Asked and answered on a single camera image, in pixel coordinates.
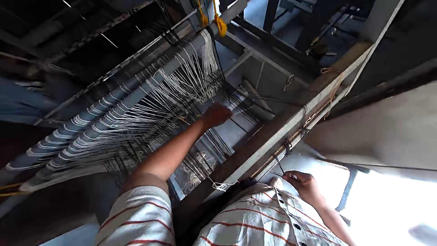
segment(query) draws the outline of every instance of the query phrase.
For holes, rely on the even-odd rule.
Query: tied string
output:
[[[228,186],[233,186],[236,183],[239,183],[239,181],[235,181],[233,184],[229,184],[229,183],[219,183],[219,182],[214,182],[212,181],[212,179],[208,176],[208,179],[212,182],[212,187],[216,190],[220,190],[220,191],[226,191],[226,189],[228,188]]]
[[[320,69],[320,73],[321,74],[327,74],[327,73],[336,73],[336,74],[339,74],[338,82],[335,84],[334,88],[332,88],[331,93],[329,95],[329,104],[332,104],[332,101],[335,99],[335,93],[337,92],[338,88],[340,88],[340,85],[341,85],[341,82],[342,82],[343,73],[335,71],[332,67],[324,67],[324,68]],[[329,111],[323,117],[324,120],[328,117],[330,112],[331,112],[331,109],[329,109]]]

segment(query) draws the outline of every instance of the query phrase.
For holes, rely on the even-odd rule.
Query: white thread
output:
[[[220,190],[220,191],[226,191],[227,188],[228,188],[228,186],[233,186],[234,184],[239,183],[238,180],[235,181],[233,184],[228,184],[228,183],[219,183],[219,182],[214,182],[214,181],[212,181],[212,179],[211,179],[209,176],[207,176],[207,177],[208,177],[208,179],[212,182],[212,187],[213,187],[214,189],[216,189],[216,190]]]

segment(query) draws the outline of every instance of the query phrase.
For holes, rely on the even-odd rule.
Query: white shirt with red stripes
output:
[[[346,246],[309,204],[264,184],[219,213],[194,245]],[[96,245],[175,245],[170,198],[155,186],[122,194],[96,235]]]

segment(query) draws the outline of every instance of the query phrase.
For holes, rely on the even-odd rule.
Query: rope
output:
[[[228,26],[224,22],[223,19],[221,19],[217,13],[217,9],[215,7],[215,0],[212,0],[212,3],[214,4],[214,21],[217,23],[218,34],[220,37],[224,38],[226,36],[226,31],[228,30]]]
[[[326,73],[337,73],[337,74],[339,74],[338,82],[334,86],[334,88],[332,88],[330,96],[329,96],[329,103],[331,104],[332,101],[335,98],[335,93],[337,92],[338,88],[340,88],[340,85],[341,85],[341,82],[342,82],[341,78],[343,77],[343,73],[336,72],[332,67],[324,67],[324,68],[320,69],[320,73],[321,74],[326,74]],[[328,117],[329,113],[331,113],[331,109],[329,109],[329,111],[323,117],[324,120],[326,119],[326,117]]]
[[[228,183],[219,183],[219,182],[214,182],[212,181],[212,179],[208,176],[208,179],[212,182],[212,187],[216,190],[220,190],[220,191],[226,191],[228,186],[233,186],[236,183],[239,183],[239,181],[235,181],[233,184],[228,184]]]

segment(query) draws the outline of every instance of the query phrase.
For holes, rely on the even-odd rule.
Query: hand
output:
[[[298,192],[302,200],[310,204],[313,208],[322,208],[326,206],[326,200],[320,193],[316,180],[309,173],[299,171],[286,171],[282,176]]]
[[[223,124],[232,115],[230,109],[216,102],[206,110],[200,120],[204,121],[207,128],[211,128]]]

